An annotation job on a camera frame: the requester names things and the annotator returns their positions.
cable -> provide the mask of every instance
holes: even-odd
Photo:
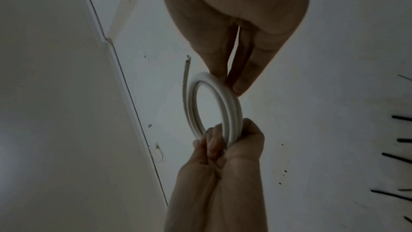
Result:
[[[199,87],[205,86],[212,92],[218,102],[222,116],[223,140],[226,143],[226,149],[228,149],[239,139],[242,133],[243,116],[239,99],[232,90],[223,85],[215,76],[205,72],[195,75],[188,87],[190,60],[191,58],[188,56],[183,73],[183,107],[188,124],[197,139],[205,134],[206,130],[197,109],[197,91]]]

loop of cable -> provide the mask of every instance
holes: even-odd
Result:
[[[239,99],[231,89],[209,73],[203,72],[195,75],[188,86],[190,60],[188,56],[183,74],[183,107],[188,124],[197,139],[205,134],[206,130],[197,109],[197,91],[200,86],[205,86],[212,92],[219,105],[223,140],[228,149],[242,133],[243,116]]]

small white wire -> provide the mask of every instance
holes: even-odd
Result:
[[[218,102],[222,116],[223,140],[227,149],[239,139],[242,133],[243,116],[239,99],[215,76],[205,72],[195,75],[188,87],[190,60],[191,58],[188,56],[183,74],[183,107],[188,124],[197,139],[205,134],[206,130],[197,109],[197,91],[200,86],[205,86]]]

cable coil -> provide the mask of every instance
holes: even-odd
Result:
[[[218,102],[222,117],[223,140],[226,143],[226,149],[228,149],[242,133],[243,116],[239,99],[214,75],[205,72],[195,75],[188,87],[190,60],[188,56],[183,74],[183,107],[188,124],[197,139],[205,134],[206,130],[197,109],[197,91],[200,86],[205,86]]]

human hand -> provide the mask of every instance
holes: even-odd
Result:
[[[309,0],[164,0],[211,74],[240,96],[303,19]],[[227,63],[239,30],[232,68]]]
[[[223,155],[221,125],[193,142],[169,201],[165,231],[267,231],[259,158],[264,135],[249,119]]]

